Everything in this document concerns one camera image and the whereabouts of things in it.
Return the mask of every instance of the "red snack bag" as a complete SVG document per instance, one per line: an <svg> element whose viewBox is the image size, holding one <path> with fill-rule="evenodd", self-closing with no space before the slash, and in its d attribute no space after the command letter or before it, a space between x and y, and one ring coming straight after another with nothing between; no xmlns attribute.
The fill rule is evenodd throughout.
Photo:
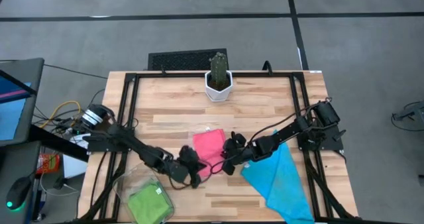
<svg viewBox="0 0 424 224"><path fill-rule="evenodd" d="M58 154L40 154L37 164L39 168L36 174L57 172L59 170L59 161L60 157Z"/></svg>

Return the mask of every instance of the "green towel in plastic bag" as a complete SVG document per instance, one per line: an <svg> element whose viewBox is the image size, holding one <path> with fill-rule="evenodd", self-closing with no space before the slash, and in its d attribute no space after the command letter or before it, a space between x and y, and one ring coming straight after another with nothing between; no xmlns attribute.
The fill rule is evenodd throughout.
<svg viewBox="0 0 424 224"><path fill-rule="evenodd" d="M133 194L128 207L138 224L159 224L172 212L160 184L151 183Z"/></svg>

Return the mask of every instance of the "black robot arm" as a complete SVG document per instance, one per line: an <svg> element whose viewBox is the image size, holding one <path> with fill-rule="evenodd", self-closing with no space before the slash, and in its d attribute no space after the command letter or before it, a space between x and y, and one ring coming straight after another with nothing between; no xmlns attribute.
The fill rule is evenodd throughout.
<svg viewBox="0 0 424 224"><path fill-rule="evenodd" d="M309 112L314 111L314 122L309 121ZM273 135L266 135L249 141L241 134L232 134L231 138L225 141L222 157L226 160L223 163L223 171L228 175L233 175L235 165L252 160L258 162L272 155L279 145L300 134L313 136L308 142L322 142L330 138L325 136L325 131L331 129L339 123L339 116L333 106L328 101L320 101L307 109L304 115L299 115L292 123L275 132Z"/></svg>
<svg viewBox="0 0 424 224"><path fill-rule="evenodd" d="M179 157L174 160L170 152L138 140L132 129L114 123L107 129L107 134L116 145L135 151L144 164L157 173L165 174L181 184L190 175L190 185L193 188L197 188L200 184L201 179L197 173L206 165L199 162L197 153L189 146L183 146Z"/></svg>

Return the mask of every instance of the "wooden table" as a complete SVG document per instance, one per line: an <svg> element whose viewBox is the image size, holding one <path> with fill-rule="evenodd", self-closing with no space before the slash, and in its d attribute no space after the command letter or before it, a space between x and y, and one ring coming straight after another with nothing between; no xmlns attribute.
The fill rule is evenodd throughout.
<svg viewBox="0 0 424 224"><path fill-rule="evenodd" d="M324 100L327 90L322 73L304 72L304 75L310 103ZM119 110L124 76L125 72L111 72L106 85L103 104L115 113ZM223 129L227 137L231 131L235 131L249 138L262 127L276 123L294 112L287 78L234 78L233 90L224 103L210 102L205 95L204 79L201 78L142 78L139 86L134 114L140 121L136 127L136 137L176 156L182 145L191 145L192 136L205 132L207 127ZM131 91L130 86L125 115L128 113ZM297 92L299 102L303 104L300 88ZM281 129L290 122L292 120L276 128ZM303 155L297 148L295 138L288 141L288 146L310 203ZM89 209L94 177L102 155L90 156L79 199L79 216ZM331 151L323 151L321 156L329 189L348 212L357 215L344 160ZM103 189L108 159L109 154L101 166L95 198ZM142 161L138 155L131 152L127 170L140 163ZM173 190L167 177L158 175L176 207L170 221L281 221L281 216L268 209L264 198L240 176L241 168L241 165L237 166L233 176L223 172L214 175L196 190ZM322 193L316 188L321 216L325 216ZM115 193L111 193L106 217L111 216L115 199ZM120 207L118 221L130 221L123 206Z"/></svg>

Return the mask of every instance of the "computer monitor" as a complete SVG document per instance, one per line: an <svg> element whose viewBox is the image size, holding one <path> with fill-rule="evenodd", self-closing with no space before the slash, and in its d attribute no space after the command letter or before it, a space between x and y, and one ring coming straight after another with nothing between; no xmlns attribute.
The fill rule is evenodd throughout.
<svg viewBox="0 0 424 224"><path fill-rule="evenodd" d="M0 70L0 103L28 98L36 94L35 90Z"/></svg>

